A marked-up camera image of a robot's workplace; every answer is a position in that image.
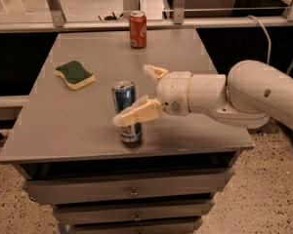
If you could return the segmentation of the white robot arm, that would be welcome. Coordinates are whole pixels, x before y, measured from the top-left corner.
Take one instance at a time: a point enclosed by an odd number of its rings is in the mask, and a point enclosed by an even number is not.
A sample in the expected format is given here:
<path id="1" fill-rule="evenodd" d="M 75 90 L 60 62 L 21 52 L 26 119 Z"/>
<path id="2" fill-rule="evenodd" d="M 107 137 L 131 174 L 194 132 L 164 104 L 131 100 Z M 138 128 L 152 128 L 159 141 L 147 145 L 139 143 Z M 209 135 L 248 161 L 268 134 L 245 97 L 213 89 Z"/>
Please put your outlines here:
<path id="1" fill-rule="evenodd" d="M 227 75 L 170 72 L 146 64 L 155 98 L 136 100 L 113 118 L 117 127 L 171 116 L 204 114 L 231 126 L 256 129 L 273 118 L 293 131 L 293 78 L 256 60 L 234 65 Z"/>

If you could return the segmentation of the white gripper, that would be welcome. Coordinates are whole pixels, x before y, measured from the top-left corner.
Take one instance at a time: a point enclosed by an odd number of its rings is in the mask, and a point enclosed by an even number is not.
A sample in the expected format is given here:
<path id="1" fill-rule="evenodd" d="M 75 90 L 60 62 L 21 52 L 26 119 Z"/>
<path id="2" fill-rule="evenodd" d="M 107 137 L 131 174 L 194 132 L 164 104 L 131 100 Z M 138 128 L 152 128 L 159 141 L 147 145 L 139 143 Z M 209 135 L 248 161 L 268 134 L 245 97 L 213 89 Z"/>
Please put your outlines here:
<path id="1" fill-rule="evenodd" d="M 127 127 L 159 118 L 163 111 L 171 116 L 187 116 L 189 71 L 168 70 L 150 64 L 143 66 L 145 75 L 156 85 L 157 98 L 140 97 L 113 117 L 116 127 Z"/>

